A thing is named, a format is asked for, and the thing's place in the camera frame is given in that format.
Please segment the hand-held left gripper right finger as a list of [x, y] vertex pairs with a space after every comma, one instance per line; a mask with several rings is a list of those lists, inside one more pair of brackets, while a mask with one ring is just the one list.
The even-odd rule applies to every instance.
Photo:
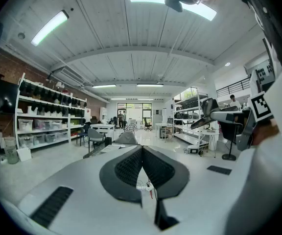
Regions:
[[236, 162], [144, 146], [142, 166], [156, 190], [162, 231], [223, 231], [248, 176], [251, 153]]

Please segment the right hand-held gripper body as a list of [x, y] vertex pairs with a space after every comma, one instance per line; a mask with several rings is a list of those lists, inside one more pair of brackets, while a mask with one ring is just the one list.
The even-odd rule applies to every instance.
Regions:
[[239, 151], [250, 148], [258, 127], [267, 124], [273, 116], [263, 98], [264, 94], [265, 92], [261, 92], [248, 98], [248, 106], [237, 117], [238, 123], [242, 124], [242, 130], [235, 137]]

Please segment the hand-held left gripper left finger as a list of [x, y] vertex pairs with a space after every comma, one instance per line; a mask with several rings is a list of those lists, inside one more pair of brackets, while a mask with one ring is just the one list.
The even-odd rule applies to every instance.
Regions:
[[71, 163], [36, 187], [19, 209], [54, 233], [153, 233], [137, 180], [140, 145]]

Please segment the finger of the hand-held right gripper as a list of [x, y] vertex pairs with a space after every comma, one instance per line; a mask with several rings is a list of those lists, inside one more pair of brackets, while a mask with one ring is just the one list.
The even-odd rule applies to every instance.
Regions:
[[236, 107], [228, 107], [219, 110], [212, 110], [210, 118], [224, 123], [235, 123], [235, 118], [241, 115], [242, 112]]

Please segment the person's right hand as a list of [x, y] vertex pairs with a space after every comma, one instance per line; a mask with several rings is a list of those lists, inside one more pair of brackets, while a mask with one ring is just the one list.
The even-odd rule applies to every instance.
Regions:
[[264, 140], [279, 133], [279, 128], [274, 118], [260, 121], [252, 132], [252, 145], [259, 145]]

